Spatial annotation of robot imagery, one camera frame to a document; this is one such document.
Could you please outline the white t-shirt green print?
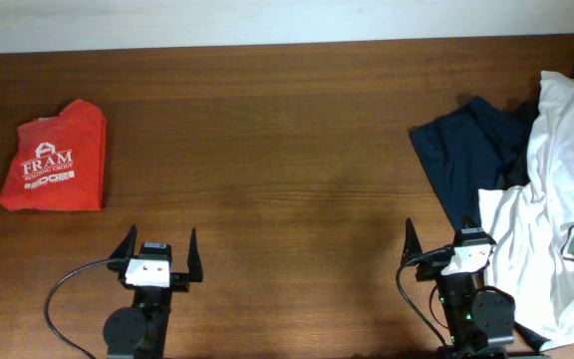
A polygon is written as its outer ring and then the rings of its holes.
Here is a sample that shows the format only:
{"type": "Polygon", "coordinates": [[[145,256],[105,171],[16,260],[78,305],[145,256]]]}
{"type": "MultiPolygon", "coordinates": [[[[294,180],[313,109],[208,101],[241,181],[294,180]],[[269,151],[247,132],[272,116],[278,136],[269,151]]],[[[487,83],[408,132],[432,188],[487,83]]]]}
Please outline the white t-shirt green print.
{"type": "Polygon", "coordinates": [[[486,284],[512,295],[516,322],[551,349],[574,343],[574,80],[544,71],[540,86],[528,183],[482,189],[478,204],[497,242],[486,284]]]}

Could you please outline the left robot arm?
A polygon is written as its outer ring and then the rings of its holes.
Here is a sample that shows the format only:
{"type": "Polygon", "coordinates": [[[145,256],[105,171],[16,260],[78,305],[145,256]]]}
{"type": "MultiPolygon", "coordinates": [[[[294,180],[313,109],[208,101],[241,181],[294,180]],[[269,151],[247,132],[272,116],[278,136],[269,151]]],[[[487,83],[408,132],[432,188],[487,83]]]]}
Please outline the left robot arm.
{"type": "Polygon", "coordinates": [[[137,235],[137,228],[132,226],[107,264],[122,287],[134,293],[132,304],[114,311],[104,324],[109,358],[161,358],[172,296],[203,280],[195,230],[189,239],[186,272],[171,270],[169,244],[145,242],[136,249],[137,235]]]}

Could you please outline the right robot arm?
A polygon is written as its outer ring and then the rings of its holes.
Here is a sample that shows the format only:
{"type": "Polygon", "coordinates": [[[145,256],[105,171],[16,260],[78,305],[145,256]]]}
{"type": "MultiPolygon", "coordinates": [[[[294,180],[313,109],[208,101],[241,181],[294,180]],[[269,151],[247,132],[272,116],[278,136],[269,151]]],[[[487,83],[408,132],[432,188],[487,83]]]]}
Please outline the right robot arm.
{"type": "Polygon", "coordinates": [[[406,219],[405,242],[396,286],[403,300],[437,337],[439,358],[518,359],[525,353],[511,353],[507,347],[515,341],[516,303],[513,296],[482,283],[483,270],[489,265],[496,241],[466,217],[464,228],[454,234],[453,242],[423,251],[413,221],[406,219]],[[403,288],[401,277],[408,268],[416,270],[416,281],[432,281],[449,336],[444,337],[425,317],[403,288]]]}

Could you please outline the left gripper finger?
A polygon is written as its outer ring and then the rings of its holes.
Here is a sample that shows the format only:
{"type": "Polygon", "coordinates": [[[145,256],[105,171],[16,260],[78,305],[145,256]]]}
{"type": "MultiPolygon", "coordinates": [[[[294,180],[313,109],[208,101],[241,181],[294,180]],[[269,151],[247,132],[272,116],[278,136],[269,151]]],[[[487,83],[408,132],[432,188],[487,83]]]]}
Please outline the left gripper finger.
{"type": "Polygon", "coordinates": [[[191,231],[190,242],[187,255],[187,268],[188,268],[188,281],[189,282],[202,282],[203,281],[203,268],[198,251],[197,233],[194,227],[191,231]]]}
{"type": "Polygon", "coordinates": [[[109,256],[107,269],[110,271],[125,270],[135,254],[138,229],[135,224],[131,226],[126,237],[109,256]]]}

